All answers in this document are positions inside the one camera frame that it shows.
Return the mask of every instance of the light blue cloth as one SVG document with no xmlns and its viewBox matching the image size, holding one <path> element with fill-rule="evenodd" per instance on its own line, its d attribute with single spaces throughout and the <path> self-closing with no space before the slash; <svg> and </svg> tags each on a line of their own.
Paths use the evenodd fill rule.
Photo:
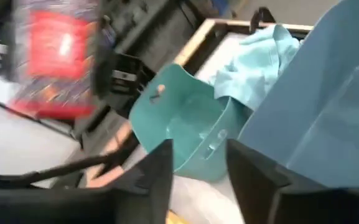
<svg viewBox="0 0 359 224">
<path fill-rule="evenodd" d="M 272 25 L 240 42 L 240 54 L 212 77 L 215 98 L 231 96 L 255 110 L 299 48 L 299 41 Z"/>
</svg>

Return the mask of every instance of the white floor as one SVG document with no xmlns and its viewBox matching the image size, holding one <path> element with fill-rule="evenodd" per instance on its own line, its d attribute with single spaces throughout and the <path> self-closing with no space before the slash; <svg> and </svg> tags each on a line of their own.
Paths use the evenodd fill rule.
<svg viewBox="0 0 359 224">
<path fill-rule="evenodd" d="M 339 0 L 248 0 L 240 19 L 250 20 L 254 11 L 266 6 L 280 23 L 314 25 Z"/>
<path fill-rule="evenodd" d="M 0 174 L 24 174 L 62 165 L 79 148 L 78 142 L 0 108 Z"/>
</svg>

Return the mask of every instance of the wooden frame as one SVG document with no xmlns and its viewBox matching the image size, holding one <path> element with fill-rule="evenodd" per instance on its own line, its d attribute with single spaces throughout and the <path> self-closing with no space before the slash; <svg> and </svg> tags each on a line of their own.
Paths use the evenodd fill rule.
<svg viewBox="0 0 359 224">
<path fill-rule="evenodd" d="M 267 27 L 267 23 L 260 23 L 260 27 Z M 287 28 L 294 37 L 303 38 L 309 31 L 313 29 L 312 26 L 290 25 L 282 24 Z M 193 37 L 187 42 L 185 47 L 176 56 L 174 63 L 183 66 L 190 74 L 195 74 L 201 65 L 206 61 L 208 56 L 213 52 L 215 47 L 223 40 L 229 32 L 237 32 L 242 34 L 249 34 L 249 21 L 233 21 L 226 19 L 207 19 L 194 33 Z M 106 154 L 118 150 L 120 145 L 132 133 L 131 123 L 126 121 L 117 131 L 116 135 L 111 138 L 109 143 L 105 146 L 102 154 Z M 100 171 L 102 166 L 95 166 L 89 168 L 86 174 L 87 183 L 90 182 Z"/>
</svg>

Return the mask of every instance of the plastic storage container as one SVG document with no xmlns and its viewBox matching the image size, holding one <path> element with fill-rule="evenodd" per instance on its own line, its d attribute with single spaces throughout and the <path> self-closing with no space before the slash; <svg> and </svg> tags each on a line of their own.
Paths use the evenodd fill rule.
<svg viewBox="0 0 359 224">
<path fill-rule="evenodd" d="M 169 65 L 135 102 L 129 120 L 147 152 L 174 140 L 175 174 L 219 180 L 226 174 L 225 140 L 238 136 L 246 116 L 237 101 L 213 96 L 212 86 Z"/>
<path fill-rule="evenodd" d="M 359 1 L 321 18 L 239 140 L 328 187 L 359 187 Z"/>
</svg>

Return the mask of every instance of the red packaging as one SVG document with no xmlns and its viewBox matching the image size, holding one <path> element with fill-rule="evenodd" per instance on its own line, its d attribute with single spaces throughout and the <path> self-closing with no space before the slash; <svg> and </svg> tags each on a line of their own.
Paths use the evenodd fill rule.
<svg viewBox="0 0 359 224">
<path fill-rule="evenodd" d="M 13 107 L 38 117 L 72 119 L 93 109 L 90 74 L 98 0 L 15 0 Z"/>
</svg>

